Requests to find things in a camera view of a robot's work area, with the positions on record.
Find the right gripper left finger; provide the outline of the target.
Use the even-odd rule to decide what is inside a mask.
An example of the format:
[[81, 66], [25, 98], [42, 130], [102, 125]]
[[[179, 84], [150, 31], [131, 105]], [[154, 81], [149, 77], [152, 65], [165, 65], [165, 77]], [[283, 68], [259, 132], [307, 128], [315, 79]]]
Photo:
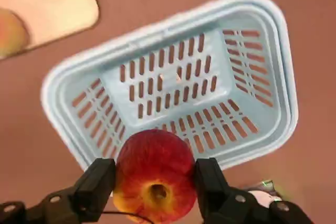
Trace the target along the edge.
[[73, 186], [47, 195], [27, 208], [21, 201], [1, 203], [1, 223], [97, 222], [115, 187], [116, 164], [97, 158]]

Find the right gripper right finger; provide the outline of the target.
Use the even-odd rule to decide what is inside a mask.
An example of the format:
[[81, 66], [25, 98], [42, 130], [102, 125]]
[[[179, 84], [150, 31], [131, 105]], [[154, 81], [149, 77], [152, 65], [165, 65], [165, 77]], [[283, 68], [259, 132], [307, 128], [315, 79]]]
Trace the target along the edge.
[[296, 204], [262, 206], [248, 191], [231, 187], [215, 158], [199, 158], [194, 181], [203, 223], [313, 223]]

